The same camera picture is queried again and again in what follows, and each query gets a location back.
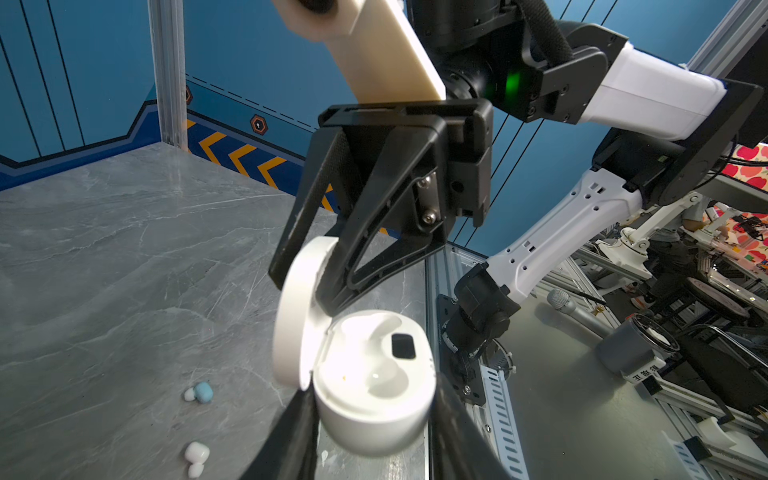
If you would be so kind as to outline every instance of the yellow chevron stripe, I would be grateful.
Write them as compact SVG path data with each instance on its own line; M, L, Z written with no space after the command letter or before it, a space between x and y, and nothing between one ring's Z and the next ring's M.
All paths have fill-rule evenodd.
M240 163L240 157L244 155L248 155L250 152L254 150L256 150L256 147L250 144L245 144L230 154L230 160L232 160L232 163L235 164L237 171L239 171L246 177L249 177L250 175L248 175L248 172L246 172L245 168L243 168L243 164Z
M270 161L266 161L263 164L259 165L259 172L264 176L264 180L266 180L266 184L269 185L272 188L277 188L277 184L274 180L272 180L272 177L270 176L270 168L274 168L281 163L285 162L285 158L275 157Z
M333 212L333 208L331 208L331 203L328 201L325 195L323 195L323 207L329 212Z
M209 137L204 138L200 141L200 147L203 149L205 154L208 156L208 159L212 162L214 162L216 165L221 165L219 163L219 159L216 158L216 155L212 151L210 151L210 146L221 140L222 138L226 137L225 134L221 133L220 131L213 132L212 135Z

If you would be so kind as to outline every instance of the perforated metal strip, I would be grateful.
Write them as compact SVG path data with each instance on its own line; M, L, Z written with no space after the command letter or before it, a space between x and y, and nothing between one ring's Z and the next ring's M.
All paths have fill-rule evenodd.
M677 457L685 466L685 472L690 477L690 480L711 480L710 476L703 470L703 468L701 468L699 462L696 461L684 443L675 442L673 439L670 439L666 433L664 436L677 454Z
M507 382L499 377L498 371L480 366L482 372L485 404L491 413L492 434L496 439L498 459L514 480L530 480L525 467L523 451L518 437L518 427L512 414L512 404L509 399Z

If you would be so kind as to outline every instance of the metal table surface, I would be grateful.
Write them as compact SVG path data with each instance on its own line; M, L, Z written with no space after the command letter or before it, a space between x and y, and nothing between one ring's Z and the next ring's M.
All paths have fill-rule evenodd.
M586 247L579 247L578 250L573 252L572 256L585 262L590 262L594 263L595 265L602 266L606 270L618 273L620 276L633 280L634 282L643 283L645 280L647 280L642 276L637 275L635 272L632 272L631 270L627 270L622 266L616 265L615 263L611 262L609 258L599 253L591 252Z
M471 254L447 250L428 260L431 295L452 289L447 284L472 266ZM553 274L568 277L575 268L567 260ZM595 295L584 281L574 286ZM665 435L684 439L658 403L602 366L594 353L600 338L552 309L550 289L539 283L500 339L518 367L508 386L530 479L689 478Z

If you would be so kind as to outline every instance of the black mounting bracket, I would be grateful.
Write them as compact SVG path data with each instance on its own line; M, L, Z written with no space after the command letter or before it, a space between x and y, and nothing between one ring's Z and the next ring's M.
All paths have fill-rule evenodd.
M319 117L296 203L270 264L282 289L329 184L339 238L316 298L329 315L442 248L456 217L490 207L493 108L483 99L336 105ZM376 233L399 239L358 268Z
M478 12L480 25L448 30L449 34L443 24L447 18L433 15L451 5L443 3L417 2L414 27L449 95L487 98L496 108L525 122L544 118L578 123L627 42L627 37L600 25L555 21L573 58L550 65L514 5L497 11L486 22Z
M446 295L438 295L435 306L441 332L440 372L445 374L445 377L451 383L451 387L465 402L472 405L485 405L485 387L482 384L479 357L476 356L470 359L468 352L463 349L459 349L456 352L452 351L442 338L442 333L448 324L462 321L458 317L462 312L461 307L458 306L453 298Z

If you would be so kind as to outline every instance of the beige arm segment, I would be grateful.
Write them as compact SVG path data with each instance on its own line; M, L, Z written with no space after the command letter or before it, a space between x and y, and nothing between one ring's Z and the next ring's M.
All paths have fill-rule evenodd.
M273 3L289 30L325 42L359 103L445 100L445 85L396 0L337 0L325 14L298 0Z

